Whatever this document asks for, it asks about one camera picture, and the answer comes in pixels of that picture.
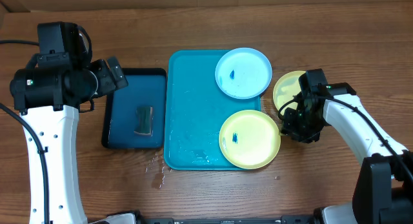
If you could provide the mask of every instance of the yellow plate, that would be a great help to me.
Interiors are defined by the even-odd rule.
[[[270,163],[278,153],[280,142],[274,120],[256,110],[232,114],[219,131],[219,147],[226,159],[245,169]]]
[[[304,73],[305,71],[294,71],[279,78],[274,87],[274,91],[272,92],[272,99],[274,100],[277,110],[279,110],[279,108],[281,108],[288,101],[291,101],[294,98],[293,96],[296,96],[299,92],[301,92],[298,78]],[[287,107],[296,109],[297,103],[291,103],[287,105]]]

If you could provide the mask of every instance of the teal tray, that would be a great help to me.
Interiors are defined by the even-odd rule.
[[[234,99],[216,84],[215,67],[228,50],[181,50],[169,60],[164,158],[177,170],[240,170],[218,143],[224,121],[241,110],[261,110],[259,97]]]

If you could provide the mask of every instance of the wooden table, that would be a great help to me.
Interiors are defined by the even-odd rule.
[[[272,88],[283,74],[323,68],[330,83],[350,83],[378,123],[413,149],[412,16],[413,3],[21,13],[6,14],[0,38],[37,41],[38,23],[75,22],[92,38],[94,59],[115,55],[123,67],[165,69],[181,49],[256,48],[273,65],[262,99],[272,118]],[[36,52],[36,46],[0,46],[0,101],[10,108],[9,82]],[[332,127],[309,145],[283,137],[276,159],[261,170],[162,174],[162,150],[101,146],[104,111],[105,98],[97,99],[94,112],[80,115],[77,131],[79,186],[91,219],[130,209],[146,217],[276,217],[352,199],[359,165]],[[28,223],[23,130],[4,112],[0,123],[0,220]]]

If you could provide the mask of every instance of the wood grain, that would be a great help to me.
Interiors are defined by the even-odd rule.
[[[273,65],[262,110],[276,119],[272,88],[285,73],[323,68],[331,83],[348,82],[366,109],[396,140],[413,149],[413,3],[285,5],[6,14],[1,39],[36,41],[36,25],[71,21],[92,38],[94,59],[116,55],[123,67],[163,67],[181,49],[256,48]],[[0,101],[35,46],[0,46]],[[105,98],[81,114],[79,185],[86,215],[140,209],[146,217],[274,217],[311,213],[350,201],[359,165],[331,128],[304,145],[282,138],[266,168],[250,172],[169,171],[162,150],[101,146]],[[0,112],[0,220],[27,223],[28,157],[20,125]]]

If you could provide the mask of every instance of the blue mark on plate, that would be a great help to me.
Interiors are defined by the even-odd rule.
[[[230,78],[231,78],[231,79],[234,79],[234,74],[235,74],[235,72],[234,72],[234,70],[232,70],[232,72],[231,72],[231,74],[230,74]]]
[[[238,143],[238,135],[237,135],[237,133],[233,133],[233,134],[232,134],[232,141],[233,141],[234,143]]]

